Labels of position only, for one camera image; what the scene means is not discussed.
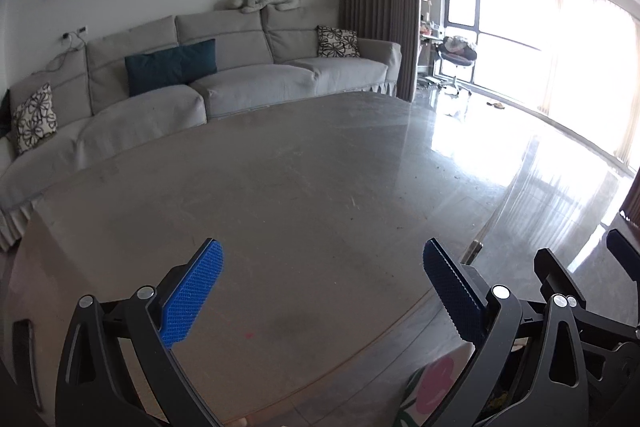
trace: sofa backrest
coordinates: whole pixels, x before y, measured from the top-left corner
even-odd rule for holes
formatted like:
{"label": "sofa backrest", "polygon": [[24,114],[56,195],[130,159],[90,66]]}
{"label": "sofa backrest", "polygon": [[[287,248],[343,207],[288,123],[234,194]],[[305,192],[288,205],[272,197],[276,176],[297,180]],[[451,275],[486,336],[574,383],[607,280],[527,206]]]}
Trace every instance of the sofa backrest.
{"label": "sofa backrest", "polygon": [[51,86],[53,111],[59,127],[91,116],[84,50],[69,52],[64,59],[61,57],[58,61],[54,61],[49,69],[53,70],[56,67],[60,67],[58,71],[33,73],[10,86],[9,102],[12,116],[18,105],[47,82]]}
{"label": "sofa backrest", "polygon": [[89,42],[86,56],[94,114],[129,98],[125,57],[166,50],[177,45],[173,16]]}
{"label": "sofa backrest", "polygon": [[264,31],[277,64],[298,58],[318,56],[319,25],[336,27],[338,10],[335,8],[297,8],[278,11],[269,5],[262,10]]}
{"label": "sofa backrest", "polygon": [[181,45],[216,39],[218,71],[273,64],[260,14],[238,10],[217,10],[175,18]]}

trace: pillow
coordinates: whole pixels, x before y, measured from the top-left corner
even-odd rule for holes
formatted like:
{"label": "pillow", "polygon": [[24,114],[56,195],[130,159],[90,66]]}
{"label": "pillow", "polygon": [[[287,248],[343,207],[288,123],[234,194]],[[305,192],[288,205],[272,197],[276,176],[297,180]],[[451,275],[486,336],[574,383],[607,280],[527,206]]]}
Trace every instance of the pillow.
{"label": "pillow", "polygon": [[318,57],[359,56],[356,32],[318,26]]}
{"label": "pillow", "polygon": [[129,96],[192,82],[218,73],[216,39],[160,52],[131,55],[124,63],[129,74]]}
{"label": "pillow", "polygon": [[58,130],[53,112],[51,86],[47,83],[14,110],[15,143],[18,155],[33,149]]}

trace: sofa armrest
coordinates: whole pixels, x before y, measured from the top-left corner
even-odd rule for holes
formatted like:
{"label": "sofa armrest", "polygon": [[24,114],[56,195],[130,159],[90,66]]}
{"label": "sofa armrest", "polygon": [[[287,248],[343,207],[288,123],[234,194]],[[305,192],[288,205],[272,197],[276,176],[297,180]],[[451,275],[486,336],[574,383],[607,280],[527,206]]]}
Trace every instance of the sofa armrest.
{"label": "sofa armrest", "polygon": [[398,81],[400,62],[402,61],[400,44],[372,39],[358,39],[358,47],[362,58],[382,62],[388,66],[386,71],[387,82]]}
{"label": "sofa armrest", "polygon": [[2,138],[0,138],[0,176],[5,173],[14,160],[14,144],[11,143],[8,136],[2,136]]}

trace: stuffed animal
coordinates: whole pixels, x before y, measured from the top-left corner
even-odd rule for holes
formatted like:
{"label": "stuffed animal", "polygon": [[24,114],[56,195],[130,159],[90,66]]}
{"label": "stuffed animal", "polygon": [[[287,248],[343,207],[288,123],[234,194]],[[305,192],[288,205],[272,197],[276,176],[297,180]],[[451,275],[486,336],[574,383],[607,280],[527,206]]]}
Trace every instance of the stuffed animal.
{"label": "stuffed animal", "polygon": [[300,6],[300,0],[229,0],[231,9],[240,9],[242,13],[253,13],[260,11],[267,4],[273,4],[276,10],[293,10]]}

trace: gray table surface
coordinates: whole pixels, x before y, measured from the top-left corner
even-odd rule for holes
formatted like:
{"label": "gray table surface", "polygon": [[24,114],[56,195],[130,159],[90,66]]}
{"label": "gray table surface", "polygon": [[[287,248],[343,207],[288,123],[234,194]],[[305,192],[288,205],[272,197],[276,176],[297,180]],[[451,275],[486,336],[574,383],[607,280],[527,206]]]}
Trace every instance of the gray table surface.
{"label": "gray table surface", "polygon": [[224,421],[309,389],[427,294],[426,240],[462,256],[503,197],[432,150],[434,120],[338,94],[212,121],[52,187],[15,259],[4,360],[10,324],[29,317],[50,421],[78,298],[127,298],[214,237],[224,271],[174,346],[186,374]]}

